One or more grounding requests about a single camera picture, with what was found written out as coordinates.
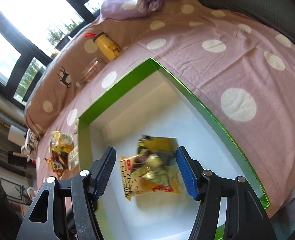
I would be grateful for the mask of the yellow green corn snack bag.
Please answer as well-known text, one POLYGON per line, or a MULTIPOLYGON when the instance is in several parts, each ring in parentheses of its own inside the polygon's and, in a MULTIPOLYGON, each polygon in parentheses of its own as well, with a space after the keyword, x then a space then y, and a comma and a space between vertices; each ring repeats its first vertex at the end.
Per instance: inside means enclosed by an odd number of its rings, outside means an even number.
POLYGON ((70 153, 74 148, 73 137, 71 133, 66 134, 60 131, 51 133, 50 150, 56 153, 70 153))

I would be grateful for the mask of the yellow rice cracker bag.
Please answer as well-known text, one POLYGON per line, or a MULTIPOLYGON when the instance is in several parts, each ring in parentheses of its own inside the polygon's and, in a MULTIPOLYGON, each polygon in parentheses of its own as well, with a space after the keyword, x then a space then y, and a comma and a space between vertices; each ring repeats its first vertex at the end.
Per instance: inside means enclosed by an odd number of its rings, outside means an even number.
POLYGON ((180 193, 176 166, 143 165, 134 171, 134 159, 134 156, 120 156, 120 172, 126 199, 131 200, 140 194, 157 191, 180 193))

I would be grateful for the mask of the clear plastic bottle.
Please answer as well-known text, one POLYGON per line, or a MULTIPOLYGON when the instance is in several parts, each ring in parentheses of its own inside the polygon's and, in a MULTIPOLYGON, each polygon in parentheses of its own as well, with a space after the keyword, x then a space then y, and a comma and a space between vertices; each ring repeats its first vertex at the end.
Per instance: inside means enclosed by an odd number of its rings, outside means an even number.
POLYGON ((82 71, 81 79, 76 82, 76 86, 79 88, 85 86, 92 78, 100 73, 105 65, 105 62, 102 59, 94 58, 82 71))

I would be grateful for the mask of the orange panda snack bag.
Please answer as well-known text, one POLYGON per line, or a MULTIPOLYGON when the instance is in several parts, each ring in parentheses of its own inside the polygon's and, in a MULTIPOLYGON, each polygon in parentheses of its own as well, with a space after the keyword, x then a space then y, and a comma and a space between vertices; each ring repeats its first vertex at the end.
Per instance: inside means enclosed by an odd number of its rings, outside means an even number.
POLYGON ((45 161, 58 178, 61 178, 63 172, 68 168, 67 160, 55 151, 51 153, 50 158, 45 158, 45 161))

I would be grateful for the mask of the black window frame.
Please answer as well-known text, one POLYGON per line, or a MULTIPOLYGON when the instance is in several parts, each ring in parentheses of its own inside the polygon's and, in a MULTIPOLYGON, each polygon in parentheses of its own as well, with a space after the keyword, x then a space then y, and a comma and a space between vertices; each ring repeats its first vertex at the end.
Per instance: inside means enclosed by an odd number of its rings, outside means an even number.
POLYGON ((0 95, 24 108, 68 41, 99 15, 103 0, 0 0, 0 95))

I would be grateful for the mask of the white striped cloth pile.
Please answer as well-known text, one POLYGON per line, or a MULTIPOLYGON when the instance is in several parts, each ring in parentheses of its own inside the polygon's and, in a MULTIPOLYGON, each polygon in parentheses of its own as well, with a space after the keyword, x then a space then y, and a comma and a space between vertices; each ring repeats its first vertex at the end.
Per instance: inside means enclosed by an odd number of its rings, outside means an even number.
POLYGON ((29 159, 36 159, 38 146, 39 137, 32 130, 28 129, 24 145, 21 147, 21 154, 27 156, 29 159))

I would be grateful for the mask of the purple folded blanket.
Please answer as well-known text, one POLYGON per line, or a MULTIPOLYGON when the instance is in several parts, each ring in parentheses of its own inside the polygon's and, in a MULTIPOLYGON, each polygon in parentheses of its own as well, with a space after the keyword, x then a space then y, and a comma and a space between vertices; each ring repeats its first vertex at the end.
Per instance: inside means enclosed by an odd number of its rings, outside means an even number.
POLYGON ((100 8, 102 19, 117 21, 143 17, 162 7, 162 0, 104 0, 100 8))

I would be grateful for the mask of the green cardboard box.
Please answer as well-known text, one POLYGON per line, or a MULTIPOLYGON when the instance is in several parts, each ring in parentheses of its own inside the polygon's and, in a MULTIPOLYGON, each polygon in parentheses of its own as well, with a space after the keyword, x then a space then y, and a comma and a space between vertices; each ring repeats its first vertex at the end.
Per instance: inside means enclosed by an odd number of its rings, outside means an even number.
POLYGON ((80 167, 116 151, 96 213, 105 239, 274 239, 252 165, 208 108, 147 59, 78 120, 80 167))

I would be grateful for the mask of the pink polka dot bedsheet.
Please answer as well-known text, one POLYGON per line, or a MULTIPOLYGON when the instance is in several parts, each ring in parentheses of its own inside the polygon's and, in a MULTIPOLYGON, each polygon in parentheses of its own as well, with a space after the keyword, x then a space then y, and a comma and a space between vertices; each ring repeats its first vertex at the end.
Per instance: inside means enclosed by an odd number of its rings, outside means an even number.
POLYGON ((108 64, 40 136, 37 184, 51 175, 52 131, 70 133, 77 118, 118 79, 153 57, 216 116, 262 182, 274 215, 295 191, 295 45, 249 17, 212 10, 197 0, 163 0, 144 18, 148 29, 121 49, 100 33, 108 64))

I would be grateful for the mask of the brown polka dot bolster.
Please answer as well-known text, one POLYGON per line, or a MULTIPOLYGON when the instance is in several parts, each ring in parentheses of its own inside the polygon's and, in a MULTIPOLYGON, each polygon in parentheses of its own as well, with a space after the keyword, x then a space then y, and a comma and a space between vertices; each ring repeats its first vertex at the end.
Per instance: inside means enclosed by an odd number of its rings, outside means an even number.
POLYGON ((83 27, 48 65, 25 108, 25 124, 42 136, 81 88, 108 64, 96 35, 105 33, 123 49, 148 29, 144 18, 117 21, 98 18, 83 27))

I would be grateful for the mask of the gold brown snack bag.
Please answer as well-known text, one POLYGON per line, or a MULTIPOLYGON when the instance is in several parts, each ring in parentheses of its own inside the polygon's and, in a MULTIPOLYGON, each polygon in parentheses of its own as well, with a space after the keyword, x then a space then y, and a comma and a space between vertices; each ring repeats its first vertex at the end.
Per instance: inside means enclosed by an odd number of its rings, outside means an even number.
POLYGON ((171 137, 151 137, 144 135, 137 144, 137 155, 133 170, 143 165, 152 167, 176 166, 177 140, 171 137))

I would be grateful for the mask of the white paper roll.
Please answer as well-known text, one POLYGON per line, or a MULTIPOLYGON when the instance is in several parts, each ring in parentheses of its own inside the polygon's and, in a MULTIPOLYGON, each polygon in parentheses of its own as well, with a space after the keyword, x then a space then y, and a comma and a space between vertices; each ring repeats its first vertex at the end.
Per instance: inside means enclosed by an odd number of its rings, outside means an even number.
POLYGON ((26 140, 26 131, 19 129, 18 127, 11 125, 7 139, 16 145, 23 146, 25 145, 26 140))

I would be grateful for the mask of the clear cracker pack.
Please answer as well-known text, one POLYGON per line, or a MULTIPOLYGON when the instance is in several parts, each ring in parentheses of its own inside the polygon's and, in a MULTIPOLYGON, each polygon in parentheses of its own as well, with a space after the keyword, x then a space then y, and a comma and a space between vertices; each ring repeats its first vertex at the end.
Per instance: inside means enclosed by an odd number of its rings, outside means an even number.
POLYGON ((73 170, 75 167, 79 166, 79 149, 76 146, 69 154, 68 154, 68 169, 73 170))

